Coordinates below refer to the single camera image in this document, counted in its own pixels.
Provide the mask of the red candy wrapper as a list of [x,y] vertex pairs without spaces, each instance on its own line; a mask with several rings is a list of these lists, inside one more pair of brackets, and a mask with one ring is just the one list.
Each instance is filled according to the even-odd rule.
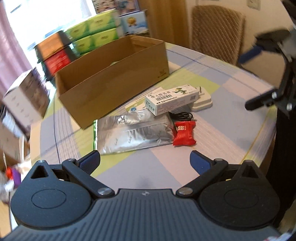
[[194,146],[196,141],[193,137],[193,129],[196,126],[194,120],[191,121],[177,121],[175,127],[177,134],[174,138],[174,146]]

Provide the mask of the white power plug adapter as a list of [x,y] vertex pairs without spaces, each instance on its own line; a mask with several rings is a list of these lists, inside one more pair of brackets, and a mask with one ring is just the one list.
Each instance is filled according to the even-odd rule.
[[208,91],[204,87],[199,87],[199,96],[198,99],[189,104],[189,108],[193,112],[202,111],[208,108],[211,108],[213,105],[212,98]]

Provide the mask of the silver foil pouch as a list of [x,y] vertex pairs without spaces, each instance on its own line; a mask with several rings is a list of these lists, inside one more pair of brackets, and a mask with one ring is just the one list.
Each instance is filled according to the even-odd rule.
[[177,134],[170,116],[148,109],[106,116],[94,123],[94,147],[101,155],[171,144]]

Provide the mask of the white ointment medicine box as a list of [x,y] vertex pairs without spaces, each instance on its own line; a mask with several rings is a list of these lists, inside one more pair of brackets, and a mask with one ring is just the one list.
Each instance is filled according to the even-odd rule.
[[145,107],[158,116],[195,102],[200,90],[191,85],[183,85],[145,96]]

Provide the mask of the checked tablecloth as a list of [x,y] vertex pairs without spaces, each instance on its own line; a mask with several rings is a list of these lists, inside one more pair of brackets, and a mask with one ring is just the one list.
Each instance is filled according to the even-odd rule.
[[[200,97],[210,108],[192,112],[196,120],[196,145],[172,144],[101,157],[92,176],[117,191],[166,189],[176,191],[198,176],[190,165],[190,153],[197,150],[230,164],[253,160],[267,172],[276,109],[247,111],[245,102],[272,86],[253,74],[196,51],[166,43],[170,77],[116,109],[111,115],[136,110],[147,93],[189,84],[202,88]],[[93,127],[80,129],[57,97],[53,97],[44,119],[31,127],[31,159],[58,164],[67,158],[80,158],[94,149]]]

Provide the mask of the brown quilted chair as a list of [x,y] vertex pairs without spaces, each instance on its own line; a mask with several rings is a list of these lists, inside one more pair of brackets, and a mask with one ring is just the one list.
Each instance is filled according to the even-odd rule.
[[244,38],[245,16],[223,6],[192,9],[193,50],[236,65]]

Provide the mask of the brown cardboard box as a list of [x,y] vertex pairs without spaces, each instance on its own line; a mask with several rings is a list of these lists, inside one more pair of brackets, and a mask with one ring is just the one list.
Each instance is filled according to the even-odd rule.
[[57,97],[82,129],[170,75],[165,42],[129,35],[56,73]]

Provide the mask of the white humidifier box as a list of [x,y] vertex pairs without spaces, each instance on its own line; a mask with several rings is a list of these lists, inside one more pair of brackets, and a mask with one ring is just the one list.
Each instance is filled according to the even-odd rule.
[[37,69],[22,73],[5,93],[3,102],[25,128],[43,119],[50,99]]

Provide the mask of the flat white green medicine box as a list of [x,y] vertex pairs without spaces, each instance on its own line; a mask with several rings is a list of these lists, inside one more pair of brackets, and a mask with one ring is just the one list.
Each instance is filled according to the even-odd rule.
[[170,92],[167,92],[162,87],[147,93],[133,104],[128,105],[125,109],[128,113],[134,113],[144,109],[148,109],[154,116],[157,116],[158,105],[161,101],[168,100],[170,98]]

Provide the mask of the red black noodle bowl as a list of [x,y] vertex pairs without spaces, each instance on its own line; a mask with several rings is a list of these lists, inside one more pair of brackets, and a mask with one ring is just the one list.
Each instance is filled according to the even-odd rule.
[[70,47],[66,47],[46,60],[41,61],[45,77],[48,80],[52,79],[60,69],[75,61],[77,58],[78,55],[76,52]]

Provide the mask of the blue milk carton box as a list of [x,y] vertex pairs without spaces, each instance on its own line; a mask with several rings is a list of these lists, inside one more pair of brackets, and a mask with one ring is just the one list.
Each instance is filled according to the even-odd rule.
[[136,11],[120,17],[125,35],[150,37],[145,11]]

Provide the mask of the pink curtain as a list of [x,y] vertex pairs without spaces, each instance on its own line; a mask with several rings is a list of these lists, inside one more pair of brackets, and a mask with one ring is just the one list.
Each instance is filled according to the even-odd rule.
[[1,96],[25,71],[32,68],[18,43],[8,21],[4,2],[1,1]]

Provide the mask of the orange black noodle bowl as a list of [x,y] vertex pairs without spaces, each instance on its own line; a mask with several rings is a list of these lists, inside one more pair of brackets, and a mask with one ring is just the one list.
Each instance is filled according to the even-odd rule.
[[34,47],[38,63],[48,59],[53,54],[69,46],[71,43],[72,41],[63,31],[58,31],[47,37]]

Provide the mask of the green tissue pack bundle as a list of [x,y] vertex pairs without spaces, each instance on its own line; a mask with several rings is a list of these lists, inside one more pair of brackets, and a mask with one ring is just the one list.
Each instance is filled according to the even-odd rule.
[[124,36],[121,19],[116,9],[92,16],[70,27],[65,33],[80,55]]

